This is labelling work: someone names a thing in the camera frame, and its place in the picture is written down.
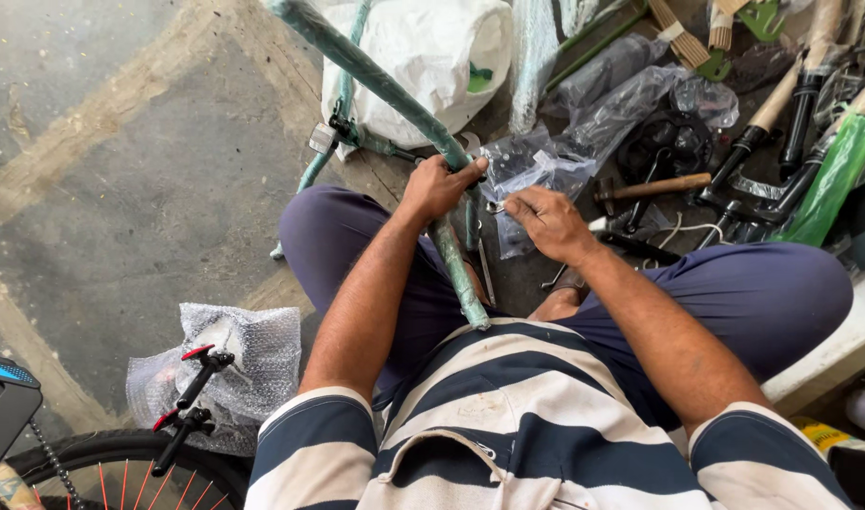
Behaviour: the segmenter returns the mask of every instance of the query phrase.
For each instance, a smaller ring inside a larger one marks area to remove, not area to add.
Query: right hand
[[[544,255],[575,267],[602,245],[567,195],[530,186],[505,199],[505,211],[527,230]]]

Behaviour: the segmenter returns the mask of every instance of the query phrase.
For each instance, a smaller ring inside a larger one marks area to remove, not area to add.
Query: navy and white striped shirt
[[[492,322],[452,333],[393,392],[381,442],[350,389],[287,402],[260,431],[246,509],[849,508],[777,414],[729,406],[696,430],[688,464],[597,346],[554,324]]]

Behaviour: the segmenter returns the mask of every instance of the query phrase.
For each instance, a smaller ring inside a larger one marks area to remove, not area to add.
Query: bicycle wheel
[[[167,475],[149,470],[171,436],[149,430],[110,430],[50,443],[86,508],[161,510],[242,509],[251,459],[181,446]],[[66,508],[67,490],[41,446],[7,458],[53,508]]]

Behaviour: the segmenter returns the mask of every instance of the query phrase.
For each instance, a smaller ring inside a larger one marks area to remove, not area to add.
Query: man
[[[505,209],[573,273],[537,321],[490,307],[472,331],[420,234],[486,166],[430,158],[394,213],[328,186],[288,205],[280,239],[325,319],[299,395],[262,427],[247,508],[848,508],[757,383],[847,315],[830,255],[717,246],[635,272],[534,187]],[[689,461],[665,432],[680,426]]]

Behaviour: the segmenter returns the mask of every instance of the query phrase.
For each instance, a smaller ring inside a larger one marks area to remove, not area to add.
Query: concrete floor
[[[672,4],[705,25],[702,1]],[[131,425],[128,358],[179,344],[180,302],[300,307],[308,355],[321,318],[268,252],[313,157],[321,81],[321,55],[255,0],[0,2],[0,354],[41,379],[49,437]],[[769,89],[743,96],[730,134]],[[467,129],[494,140],[508,106],[503,87]],[[357,153],[320,181],[394,208],[410,169]],[[558,264],[498,261],[484,223],[499,305],[526,315]]]

